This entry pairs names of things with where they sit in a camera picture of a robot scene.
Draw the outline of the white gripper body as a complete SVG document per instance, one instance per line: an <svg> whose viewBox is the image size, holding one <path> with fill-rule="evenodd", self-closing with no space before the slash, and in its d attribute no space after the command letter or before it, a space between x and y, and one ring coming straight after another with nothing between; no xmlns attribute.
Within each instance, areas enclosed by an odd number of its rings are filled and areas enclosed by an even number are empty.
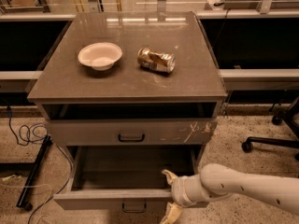
<svg viewBox="0 0 299 224"><path fill-rule="evenodd" d="M199 175L175 178L171 184L171 194L173 201L182 207L210 202L210 194L201 184Z"/></svg>

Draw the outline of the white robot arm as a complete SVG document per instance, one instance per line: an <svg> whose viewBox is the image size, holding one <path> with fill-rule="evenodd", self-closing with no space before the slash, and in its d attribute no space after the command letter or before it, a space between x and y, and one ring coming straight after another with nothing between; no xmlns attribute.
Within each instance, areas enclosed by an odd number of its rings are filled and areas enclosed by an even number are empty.
<svg viewBox="0 0 299 224"><path fill-rule="evenodd" d="M299 214L298 178L241 173L217 163L205 165L197 175L177 176L169 170L162 173L171 187L173 202L167 204L160 224L174 224L185 208L221 201L233 194Z"/></svg>

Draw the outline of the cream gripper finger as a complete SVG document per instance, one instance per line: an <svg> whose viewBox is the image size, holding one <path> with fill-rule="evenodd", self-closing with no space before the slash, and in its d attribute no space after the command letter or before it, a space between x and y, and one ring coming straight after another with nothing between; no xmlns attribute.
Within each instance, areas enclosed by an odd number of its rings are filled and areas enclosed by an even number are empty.
<svg viewBox="0 0 299 224"><path fill-rule="evenodd" d="M165 215L160 224L174 224L182 214L183 210L184 208L176 203L168 203L166 206Z"/></svg>
<svg viewBox="0 0 299 224"><path fill-rule="evenodd" d="M169 185L172 185L174 181L178 178L177 175L166 169L162 170L162 174L165 175L166 181Z"/></svg>

